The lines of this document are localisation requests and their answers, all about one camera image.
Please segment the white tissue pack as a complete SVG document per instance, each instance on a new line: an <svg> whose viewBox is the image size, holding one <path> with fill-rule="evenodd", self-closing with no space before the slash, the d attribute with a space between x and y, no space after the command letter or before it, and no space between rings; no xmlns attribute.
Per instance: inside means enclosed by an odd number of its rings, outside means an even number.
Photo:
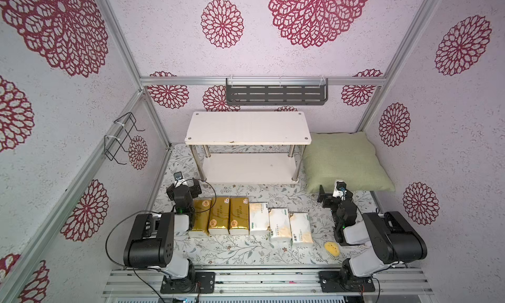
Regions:
<svg viewBox="0 0 505 303"><path fill-rule="evenodd" d="M268 203L249 204L249 234L268 235L270 233L270 219Z"/></svg>
<svg viewBox="0 0 505 303"><path fill-rule="evenodd" d="M272 208L269 211L270 240L287 243L291 240L291 225L287 208Z"/></svg>
<svg viewBox="0 0 505 303"><path fill-rule="evenodd" d="M291 244L293 247L312 247L310 217L306 212L292 212L289 214L291 226Z"/></svg>

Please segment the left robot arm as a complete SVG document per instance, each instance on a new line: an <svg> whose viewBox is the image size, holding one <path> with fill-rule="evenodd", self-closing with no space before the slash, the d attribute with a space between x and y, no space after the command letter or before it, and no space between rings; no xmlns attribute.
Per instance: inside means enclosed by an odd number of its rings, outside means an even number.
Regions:
<svg viewBox="0 0 505 303"><path fill-rule="evenodd" d="M175 253L174 237L193 229L197 213L194 199L201 193L199 180L181 180L167 189L173 211L138 214L124 249L124 265L154 269L171 280L194 279L192 262Z"/></svg>

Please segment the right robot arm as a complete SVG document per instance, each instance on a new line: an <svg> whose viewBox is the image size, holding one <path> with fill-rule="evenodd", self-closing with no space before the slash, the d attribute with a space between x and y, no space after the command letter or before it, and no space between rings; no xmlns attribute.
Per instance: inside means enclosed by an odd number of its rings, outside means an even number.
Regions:
<svg viewBox="0 0 505 303"><path fill-rule="evenodd" d="M350 285L370 283L377 272L426 258L425 241L400 212L363 213L352 198L353 193L341 180L335 182L332 193L319 187L317 201L331 211L336 243L371 244L362 254L343 261L338 281Z"/></svg>

